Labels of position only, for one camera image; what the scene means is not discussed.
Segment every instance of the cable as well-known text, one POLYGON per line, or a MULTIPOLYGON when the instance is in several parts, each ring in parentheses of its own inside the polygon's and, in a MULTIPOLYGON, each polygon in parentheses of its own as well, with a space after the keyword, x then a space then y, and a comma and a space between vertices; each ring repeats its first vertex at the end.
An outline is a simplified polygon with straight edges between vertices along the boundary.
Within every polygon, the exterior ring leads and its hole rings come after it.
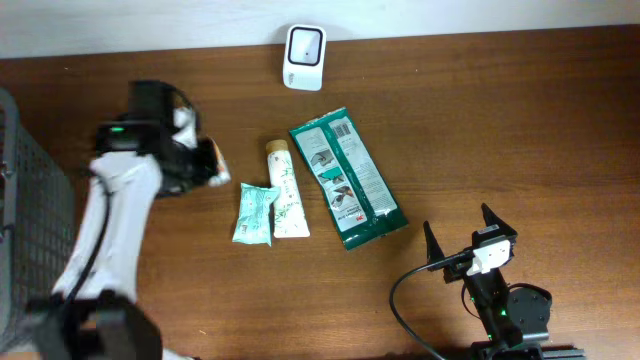
POLYGON ((467 301, 464 298, 465 292, 467 292, 467 284, 462 284, 462 292, 460 293, 460 298, 462 299, 462 306, 464 306, 464 309, 467 310, 469 315, 473 316, 474 318, 476 318, 478 320, 481 320, 480 316, 472 313, 471 310, 469 310, 469 307, 467 306, 467 301))
POLYGON ((427 270, 430 266, 431 266, 430 264, 422 265, 402 275, 400 279, 398 279, 398 281, 396 281, 396 283, 393 284, 393 287, 391 287, 391 292, 389 293, 389 306, 391 307, 391 312, 393 312, 393 315, 396 317, 396 320, 398 320, 400 325, 405 329, 407 333, 409 333, 409 335, 411 335, 411 337, 415 341, 420 343, 420 345, 422 345, 422 347, 424 347, 425 350, 427 350, 427 352, 429 352, 429 354, 431 354, 431 356, 433 356, 434 358, 438 360, 446 360, 445 357, 438 354, 438 352, 429 343, 424 341, 418 334, 416 334, 416 332, 413 331, 411 327, 409 327, 409 325, 404 321, 404 319, 402 319, 402 316, 400 316, 400 313, 398 313, 398 310, 396 309, 395 301, 393 298, 393 296, 396 293, 396 289, 404 280, 415 275, 416 273, 419 273, 420 271, 427 270))
POLYGON ((100 233, 98 234, 98 240, 93 246, 91 255, 87 260, 87 264, 82 269, 82 272, 80 272, 80 276, 78 277, 78 281, 76 282, 76 285, 71 289, 71 291, 69 292, 69 295, 67 296, 64 303, 62 304, 61 310, 63 314, 64 314, 64 311, 68 310, 73 300, 75 300, 76 296, 78 295, 78 292, 80 292, 80 289, 82 288, 82 285, 84 285, 85 281, 89 277, 89 274, 91 273, 91 268, 93 268, 93 264, 95 263, 96 258, 100 253, 100 247, 102 246, 102 243, 104 241, 104 237, 107 232, 107 226, 109 225, 109 218, 111 216, 111 195, 112 194, 111 192, 109 192, 109 186, 107 185, 107 180, 102 175, 96 173, 91 169, 89 169, 89 172, 98 180, 98 183, 102 186, 104 190, 104 195, 105 195, 104 222, 102 223, 102 228, 100 229, 100 233))

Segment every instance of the plastic packaging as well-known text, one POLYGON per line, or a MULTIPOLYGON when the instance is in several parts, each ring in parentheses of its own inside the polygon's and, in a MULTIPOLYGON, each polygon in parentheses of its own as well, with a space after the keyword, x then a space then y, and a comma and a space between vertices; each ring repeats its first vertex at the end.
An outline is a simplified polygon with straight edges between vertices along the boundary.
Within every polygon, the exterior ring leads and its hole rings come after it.
POLYGON ((360 139, 346 108, 290 131, 347 250, 409 224, 360 139))
POLYGON ((273 236, 277 238, 310 236, 296 175, 293 172, 291 154, 285 140, 274 140, 267 144, 267 164, 271 186, 280 188, 280 196, 273 203, 275 227, 273 236))
POLYGON ((280 189, 265 189, 247 184, 241 184, 241 187, 240 215, 233 233, 233 242, 271 246, 269 208, 280 194, 280 189))

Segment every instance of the wooden table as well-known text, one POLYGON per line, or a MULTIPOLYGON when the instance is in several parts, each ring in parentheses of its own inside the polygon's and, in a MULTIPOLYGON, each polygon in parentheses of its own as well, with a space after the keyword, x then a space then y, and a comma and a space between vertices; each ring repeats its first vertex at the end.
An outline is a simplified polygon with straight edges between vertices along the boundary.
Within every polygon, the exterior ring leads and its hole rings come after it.
MULTIPOLYGON (((96 126, 125 110, 127 81, 172 83, 202 112, 233 183, 156 202, 138 269, 140 304, 168 347, 204 359, 420 352, 389 311, 389 288, 425 262, 424 220, 451 254, 483 227, 487 202, 520 233, 507 281, 554 295, 553 345, 639 356, 639 27, 331 42, 320 92, 287 89, 282 54, 274 45, 0 61, 0 84, 73 179, 79 211, 86 179, 76 170, 96 126), (347 253, 294 151, 312 237, 232 243, 240 182, 269 183, 267 141, 341 106, 409 228, 347 253)), ((436 346, 468 346, 485 333, 460 285, 416 276, 399 310, 436 346)))

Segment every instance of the green package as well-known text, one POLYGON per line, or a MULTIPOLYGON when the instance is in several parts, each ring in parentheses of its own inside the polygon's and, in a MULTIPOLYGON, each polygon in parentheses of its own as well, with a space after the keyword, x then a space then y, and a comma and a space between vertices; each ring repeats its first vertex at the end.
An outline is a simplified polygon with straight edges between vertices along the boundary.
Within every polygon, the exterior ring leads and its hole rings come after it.
POLYGON ((290 131, 347 250, 409 224, 346 108, 290 131))

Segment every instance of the white bottle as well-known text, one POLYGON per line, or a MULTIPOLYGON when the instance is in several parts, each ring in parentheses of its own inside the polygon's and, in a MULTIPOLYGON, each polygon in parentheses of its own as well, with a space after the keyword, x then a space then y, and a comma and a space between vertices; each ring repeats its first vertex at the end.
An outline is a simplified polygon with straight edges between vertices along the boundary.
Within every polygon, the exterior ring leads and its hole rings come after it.
POLYGON ((273 236, 276 238, 308 237, 309 227, 304 216, 302 200, 293 172, 289 147, 285 140, 274 140, 267 144, 267 163, 271 186, 280 188, 280 196, 273 202, 273 236))

